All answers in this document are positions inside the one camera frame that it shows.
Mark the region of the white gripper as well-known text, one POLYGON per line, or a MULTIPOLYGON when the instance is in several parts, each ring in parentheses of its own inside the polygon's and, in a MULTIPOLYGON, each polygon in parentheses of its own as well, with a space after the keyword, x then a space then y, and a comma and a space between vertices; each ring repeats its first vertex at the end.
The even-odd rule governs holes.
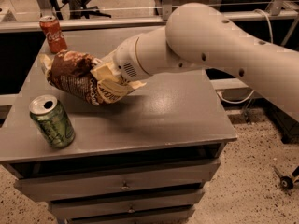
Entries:
POLYGON ((145 38, 145 35, 135 35, 125 39, 116 48, 113 62, 100 63, 91 70, 94 78, 98 82, 120 83, 121 75, 129 81, 151 77, 150 45, 145 38))

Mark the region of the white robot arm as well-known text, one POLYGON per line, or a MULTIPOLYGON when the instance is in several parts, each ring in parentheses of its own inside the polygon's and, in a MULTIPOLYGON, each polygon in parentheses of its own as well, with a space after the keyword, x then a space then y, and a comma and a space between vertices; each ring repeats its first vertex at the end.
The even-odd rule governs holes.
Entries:
POLYGON ((214 68, 299 120, 299 52, 246 33, 204 4, 177 8, 165 26, 125 39, 102 61, 128 81, 214 68))

